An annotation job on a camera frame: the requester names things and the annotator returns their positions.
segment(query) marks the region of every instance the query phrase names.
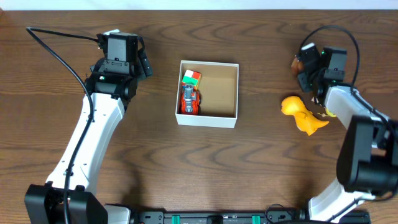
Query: wooden tabletop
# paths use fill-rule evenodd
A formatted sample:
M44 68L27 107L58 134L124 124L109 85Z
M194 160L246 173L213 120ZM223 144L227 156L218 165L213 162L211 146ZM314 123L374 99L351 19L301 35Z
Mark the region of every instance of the wooden tabletop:
M83 91L26 26L88 35L121 29L144 37L154 76L139 83L106 152L98 181L101 203L168 211L303 207L335 178L346 130L337 119L314 135L300 132L280 102L300 95L290 63L303 38L325 24L359 42L356 82L373 106L398 118L397 11L26 11L0 19L0 222L27 223L24 195L44 184L80 115ZM92 42L39 34L84 79L102 51ZM312 38L348 49L337 31ZM179 126L175 99L181 60L239 64L234 129ZM373 223L395 223L398 200L367 203Z

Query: cardboard box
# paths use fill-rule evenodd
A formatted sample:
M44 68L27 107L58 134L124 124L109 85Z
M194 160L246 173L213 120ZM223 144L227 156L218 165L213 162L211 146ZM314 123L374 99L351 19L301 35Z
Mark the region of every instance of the cardboard box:
M181 80L186 70L201 73L200 115L181 114ZM181 61L175 117L181 125L234 128L238 118L239 65Z

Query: wooden table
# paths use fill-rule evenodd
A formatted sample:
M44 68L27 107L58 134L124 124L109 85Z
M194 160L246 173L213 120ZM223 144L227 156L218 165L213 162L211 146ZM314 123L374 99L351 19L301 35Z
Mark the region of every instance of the wooden table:
M78 120L83 91L73 76L25 31L26 26L89 35L119 28L145 38L154 76L140 82L116 128L101 168L101 203L169 211L302 207L334 178L345 136L337 119L308 137L280 112L300 92L290 72L312 30L337 24L361 48L357 86L398 118L397 11L63 11L5 12L0 19L0 222L27 223L24 195L44 184ZM39 34L81 77L103 56L92 42ZM323 31L321 48L354 47ZM234 129L179 126L175 99L181 60L238 63L239 116ZM398 200L367 203L374 223L394 223Z

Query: toy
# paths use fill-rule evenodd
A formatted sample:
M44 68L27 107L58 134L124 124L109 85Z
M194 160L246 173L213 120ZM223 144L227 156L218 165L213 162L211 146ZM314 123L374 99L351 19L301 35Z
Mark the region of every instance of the toy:
M191 84L191 85L193 85L193 88L196 91L198 91L200 78L201 78L201 73L187 70L187 71L185 71L185 75L182 78L181 84L183 86L186 84Z
M309 136L318 128L322 128L329 123L329 121L316 119L297 96L289 96L282 101L282 113L293 115L299 130L306 132Z
M181 114L198 115L200 93L194 90L194 86L187 84L182 87Z

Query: black wire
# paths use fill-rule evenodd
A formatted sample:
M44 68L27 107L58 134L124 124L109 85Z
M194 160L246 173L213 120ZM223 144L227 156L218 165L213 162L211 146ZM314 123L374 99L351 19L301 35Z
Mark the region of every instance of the black wire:
M266 216L266 220L267 220L269 223L272 224L272 223L274 223L274 222L271 221L271 220L269 220L269 218L268 218L268 210L269 210L270 208L272 208L272 207L275 207L275 206L282 207L283 209L285 209L285 212L287 212L287 213L292 217L292 219L294 218L294 217L293 217L293 214L291 214L283 205L276 203L276 204L270 205L270 206L266 209L266 212L264 213L265 216Z
M361 97L359 97L359 95L357 95L358 91L356 91L356 90L354 89L354 84L355 84L356 78L357 78L357 76L358 76L359 64L360 64L360 60L361 60L361 55L360 55L360 52L359 52L358 43L357 43L355 37L352 35L352 33L351 33L350 31L348 31L347 29L345 29L345 28L343 28L343 27L334 26L334 25L328 25L328 26L319 27L319 28L317 28L316 30L312 31L312 32L303 40L303 42L302 42L301 45L300 45L300 49L298 50L298 56L300 56L302 47L304 46L304 44L306 43L306 41L307 41L313 34L315 34L316 32L318 32L318 31L320 31L320 30L323 30L323 29L338 29L338 30L343 31L344 33L346 33L346 34L350 37L350 39L353 41L354 46L355 46L355 49L356 49L356 68L355 68L353 80L352 80L352 82L351 82L350 92L351 92L351 94L354 96L354 98L355 98L356 100L358 100L366 109L368 109L371 113L375 114L378 118L380 118L380 120L383 122L383 124L386 125L386 126L388 127L388 130L389 130L389 132L393 135L395 141L398 143L397 133L396 133L396 131L394 130L394 127L392 126L392 124L389 123L388 120L387 120L382 114L380 114L380 112L378 112L378 110L376 110L374 107L368 105L364 100L362 100ZM392 198L395 196L396 192L397 192L397 188L394 189L394 190L392 191L392 194L391 194L389 197L387 197L387 198L382 198L382 199L379 199L379 200L372 200L372 201L375 201L375 202L382 202L382 201L390 200L390 199L392 199ZM367 199L358 198L358 199L354 200L351 204L349 204L347 207L345 207L344 209L342 209L339 213L337 213L336 215L333 215L333 216L328 220L328 222L334 220L336 217L339 217L341 214L343 214L345 211L347 211L349 208L351 208L354 204L358 203L360 200L367 200Z
M93 100L91 99L90 94L88 93L88 90L86 89L85 84L83 83L83 80L81 80L81 78L79 77L79 75L71 68L71 66L69 66L61 57L59 57L50 47L48 47L44 42L42 42L34 33L33 31L36 32L43 32L46 34L55 34L55 35L62 35L65 37L74 37L74 38L79 38L79 39L86 39L86 40L93 40L95 42L97 42L97 40L91 38L91 37L83 37L83 36L79 36L79 35L72 35L72 34L63 34L60 32L54 32L54 31L49 31L49 30L43 30L43 29L38 29L38 28L33 28L33 27L26 27L26 31L48 52L50 52L51 55L53 55L56 59L58 59L62 65L64 65L72 74L73 76L78 80L78 82L80 83L81 87L83 87L86 95L87 95L87 99L88 99L88 103L90 104L90 114L88 115L88 120L86 123L86 126L80 136L79 141L77 142L76 148L73 151L71 157L70 157L70 161L69 161L69 165L68 165L68 169L67 169L67 173L65 176L65 186L63 189L63 212L65 214L65 223L66 224L70 224L72 223L70 220L70 214L69 214L69 207L68 207L68 190L69 190L69 182L70 182L70 176L72 174L72 166L73 163L75 161L77 152L79 151L80 145L83 142L87 130L90 127L90 124L93 120L93 115L94 115L94 106L93 106Z

